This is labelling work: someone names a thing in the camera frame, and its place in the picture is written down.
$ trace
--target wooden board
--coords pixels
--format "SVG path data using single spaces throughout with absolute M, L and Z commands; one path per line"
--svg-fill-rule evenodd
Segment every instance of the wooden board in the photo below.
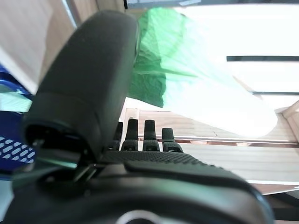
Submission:
M 0 1 L 0 63 L 31 93 L 75 29 L 64 3 Z M 97 10 L 95 0 L 73 3 L 82 21 Z
M 125 11 L 123 0 L 97 0 L 97 3 L 99 10 Z
M 185 153 L 231 170 L 250 183 L 299 185 L 299 154 L 295 148 L 181 145 Z
M 163 127 L 169 127 L 173 129 L 177 139 L 184 139 L 185 137 L 185 139 L 193 138 L 199 140 L 297 142 L 288 122 L 282 114 L 278 114 L 277 126 L 268 135 L 256 139 L 239 136 L 168 111 L 139 111 L 138 133 L 140 136 L 143 135 L 144 121 L 147 119 L 155 120 L 157 136 L 161 136 Z
M 293 133 L 299 141 L 299 101 L 286 109 L 283 112 L 283 115 L 287 119 Z

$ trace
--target textured black surface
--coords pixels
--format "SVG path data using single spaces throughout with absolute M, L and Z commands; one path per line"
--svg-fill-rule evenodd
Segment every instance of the textured black surface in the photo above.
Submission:
M 143 151 L 160 152 L 160 146 L 157 140 L 144 140 Z
M 162 140 L 175 142 L 172 128 L 162 128 Z
M 104 162 L 120 163 L 126 161 L 146 161 L 163 163 L 203 164 L 193 156 L 184 153 L 169 152 L 107 152 L 101 159 Z
M 138 141 L 137 140 L 125 140 L 122 143 L 121 151 L 138 151 Z
M 164 152 L 174 152 L 174 153 L 183 153 L 182 147 L 176 142 L 163 142 L 163 151 Z

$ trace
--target green cloth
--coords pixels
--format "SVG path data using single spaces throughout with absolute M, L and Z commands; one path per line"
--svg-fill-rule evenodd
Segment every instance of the green cloth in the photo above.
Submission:
M 147 11 L 139 25 L 128 97 L 238 135 L 263 136 L 273 129 L 274 111 L 230 75 L 213 27 L 167 8 Z

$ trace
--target robotic hand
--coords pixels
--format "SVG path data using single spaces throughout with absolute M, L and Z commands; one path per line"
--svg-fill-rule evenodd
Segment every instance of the robotic hand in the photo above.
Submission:
M 272 224 L 240 177 L 183 153 L 154 121 L 138 151 L 137 120 L 120 150 L 118 118 L 138 53 L 137 21 L 103 11 L 71 36 L 23 117 L 34 164 L 16 171 L 4 223 Z

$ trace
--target black robotic finger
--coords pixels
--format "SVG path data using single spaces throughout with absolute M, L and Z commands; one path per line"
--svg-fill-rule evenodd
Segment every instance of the black robotic finger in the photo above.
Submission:
M 143 151 L 160 152 L 160 147 L 156 139 L 154 120 L 146 120 L 144 122 Z
M 126 139 L 121 146 L 121 151 L 138 151 L 138 120 L 130 119 Z
M 171 128 L 162 129 L 163 152 L 183 153 L 182 147 L 176 143 Z
M 107 147 L 109 151 L 119 151 L 121 145 L 121 137 L 122 137 L 123 123 L 118 122 L 113 141 Z

